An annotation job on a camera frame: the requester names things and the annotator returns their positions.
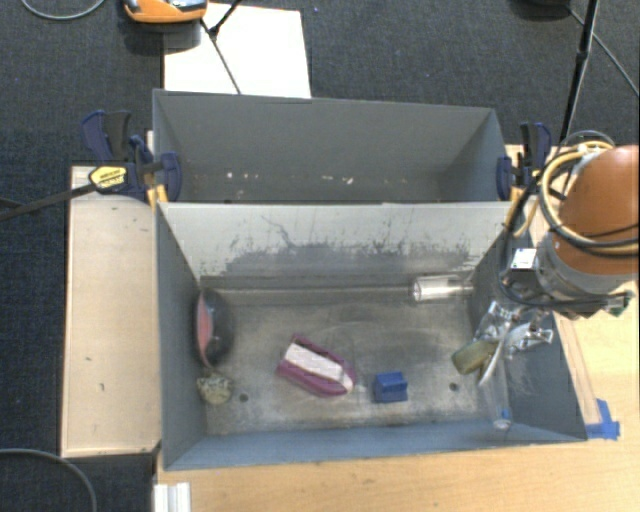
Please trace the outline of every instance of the orange object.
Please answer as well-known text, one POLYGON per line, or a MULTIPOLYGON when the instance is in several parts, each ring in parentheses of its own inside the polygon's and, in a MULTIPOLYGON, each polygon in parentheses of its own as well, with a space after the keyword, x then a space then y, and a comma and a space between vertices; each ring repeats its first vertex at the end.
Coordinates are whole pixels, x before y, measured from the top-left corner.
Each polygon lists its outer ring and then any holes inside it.
POLYGON ((183 23, 201 19, 207 0, 124 0, 124 10, 141 23, 183 23))
MULTIPOLYGON (((583 236, 615 241, 638 236, 638 146, 603 152, 583 169, 559 212, 562 223, 583 236)), ((635 274, 638 253, 605 257, 582 251, 554 235, 560 259, 596 275, 635 274)))

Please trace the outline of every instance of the black pole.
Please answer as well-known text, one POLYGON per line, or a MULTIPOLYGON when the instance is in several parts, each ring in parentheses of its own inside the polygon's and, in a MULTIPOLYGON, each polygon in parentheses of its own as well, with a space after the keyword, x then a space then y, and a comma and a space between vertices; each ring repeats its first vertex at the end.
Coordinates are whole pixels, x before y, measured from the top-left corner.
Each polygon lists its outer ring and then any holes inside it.
POLYGON ((224 25, 225 21, 227 21, 229 16, 233 14, 233 11, 235 11, 236 7, 240 5, 240 2, 242 2, 242 0, 234 0, 234 2, 231 4, 231 7, 229 7, 227 12, 224 13, 224 16, 220 19, 220 21, 207 31, 209 34, 209 37, 211 37, 212 39, 215 39, 216 37, 218 37, 218 32, 220 32, 222 25, 224 25))
POLYGON ((576 54, 576 67, 573 71, 573 80, 567 100, 567 109, 564 113, 564 121, 562 123, 562 131, 560 132, 560 142, 567 138, 573 114, 575 113, 580 86, 584 77, 587 66, 587 60, 591 53, 591 41, 593 40, 593 25, 596 19, 596 11, 598 10, 598 0, 589 0, 587 6, 587 14, 584 18, 584 27, 582 29, 582 37, 580 38, 580 46, 576 54))

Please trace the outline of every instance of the blue block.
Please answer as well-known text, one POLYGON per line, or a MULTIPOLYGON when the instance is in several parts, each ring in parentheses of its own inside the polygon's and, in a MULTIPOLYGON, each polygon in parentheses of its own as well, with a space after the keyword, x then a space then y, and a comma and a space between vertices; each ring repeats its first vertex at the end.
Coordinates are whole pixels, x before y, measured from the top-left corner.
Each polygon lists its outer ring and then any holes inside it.
POLYGON ((402 372, 378 373, 373 383, 373 397, 381 403, 406 401, 407 381, 402 372))

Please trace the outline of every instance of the yellow object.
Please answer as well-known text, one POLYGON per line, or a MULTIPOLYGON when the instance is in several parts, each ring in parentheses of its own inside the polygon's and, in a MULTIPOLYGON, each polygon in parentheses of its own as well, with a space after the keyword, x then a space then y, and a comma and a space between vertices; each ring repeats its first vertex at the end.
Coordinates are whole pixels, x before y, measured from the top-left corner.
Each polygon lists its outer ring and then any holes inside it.
POLYGON ((127 177, 127 169, 125 167, 114 167, 104 165, 98 167, 89 174, 89 179, 98 190, 106 190, 116 185, 122 185, 127 177))
POLYGON ((136 0, 125 1, 124 10, 131 19, 141 23, 182 23, 201 19, 207 12, 207 3, 203 2, 202 5, 202 8, 183 10, 174 2, 165 0, 136 0), (132 8, 132 3, 137 4, 137 8, 132 8))

